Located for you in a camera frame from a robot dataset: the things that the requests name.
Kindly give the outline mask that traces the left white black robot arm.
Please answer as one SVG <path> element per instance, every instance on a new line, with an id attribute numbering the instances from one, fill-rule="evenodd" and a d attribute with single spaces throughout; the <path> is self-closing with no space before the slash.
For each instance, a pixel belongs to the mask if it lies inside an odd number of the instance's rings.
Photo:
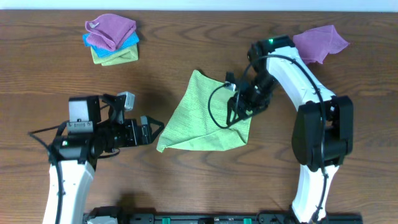
<path id="1" fill-rule="evenodd" d="M 82 223 L 97 161 L 118 155 L 124 147 L 151 144 L 162 132 L 163 122 L 149 116 L 139 122 L 126 119 L 124 113 L 133 105 L 130 92 L 69 99 L 69 119 L 46 147 L 50 189 L 44 223 Z"/>

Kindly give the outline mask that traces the light green microfiber cloth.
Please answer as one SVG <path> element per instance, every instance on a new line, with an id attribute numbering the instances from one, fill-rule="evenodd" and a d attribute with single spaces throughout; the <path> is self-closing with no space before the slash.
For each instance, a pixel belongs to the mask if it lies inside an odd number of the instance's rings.
<path id="1" fill-rule="evenodd" d="M 221 82 L 194 70 L 187 90 L 167 123 L 156 149 L 189 151 L 227 151 L 248 143 L 251 119 L 240 121 L 228 129 L 221 129 L 226 119 L 227 101 L 233 92 L 222 88 Z"/>

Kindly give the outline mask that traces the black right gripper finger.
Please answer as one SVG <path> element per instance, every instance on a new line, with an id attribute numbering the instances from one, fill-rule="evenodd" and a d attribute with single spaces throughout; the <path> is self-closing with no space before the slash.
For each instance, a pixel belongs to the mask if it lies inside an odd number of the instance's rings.
<path id="1" fill-rule="evenodd" d="M 226 125 L 232 126 L 233 124 L 238 122 L 238 109 L 236 106 L 236 97 L 231 97 L 227 102 L 227 117 L 226 117 Z"/>
<path id="2" fill-rule="evenodd" d="M 235 111 L 232 110 L 231 119 L 229 120 L 230 124 L 236 124 L 242 120 L 248 119 L 252 117 L 252 111 Z"/>

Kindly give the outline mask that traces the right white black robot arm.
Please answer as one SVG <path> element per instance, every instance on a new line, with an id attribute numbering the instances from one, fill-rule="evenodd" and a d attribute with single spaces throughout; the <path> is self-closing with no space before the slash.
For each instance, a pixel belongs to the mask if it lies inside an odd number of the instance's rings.
<path id="1" fill-rule="evenodd" d="M 332 180 L 353 150 L 353 102 L 336 96 L 321 84 L 300 58 L 288 36 L 260 40 L 248 50 L 252 81 L 226 73 L 228 100 L 226 125 L 265 111 L 280 85 L 297 111 L 292 149 L 300 164 L 296 196 L 284 223 L 328 223 L 325 209 Z"/>

